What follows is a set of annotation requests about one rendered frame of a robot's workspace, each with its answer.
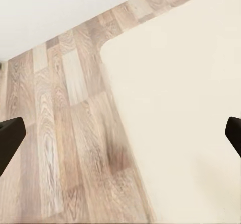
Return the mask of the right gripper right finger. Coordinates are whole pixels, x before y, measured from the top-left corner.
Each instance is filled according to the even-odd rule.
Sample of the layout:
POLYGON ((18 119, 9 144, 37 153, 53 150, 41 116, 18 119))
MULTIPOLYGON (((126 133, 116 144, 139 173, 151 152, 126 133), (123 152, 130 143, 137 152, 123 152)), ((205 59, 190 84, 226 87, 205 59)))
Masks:
POLYGON ((241 157, 241 119, 236 117, 229 117, 226 128, 225 135, 236 149, 241 157))

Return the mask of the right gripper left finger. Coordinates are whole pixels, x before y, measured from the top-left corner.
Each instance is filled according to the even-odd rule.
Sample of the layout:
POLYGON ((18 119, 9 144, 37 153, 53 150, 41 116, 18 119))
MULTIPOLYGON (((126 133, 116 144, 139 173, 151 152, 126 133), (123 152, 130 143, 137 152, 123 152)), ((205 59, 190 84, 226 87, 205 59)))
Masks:
POLYGON ((26 135, 22 117, 0 122, 0 177, 26 135))

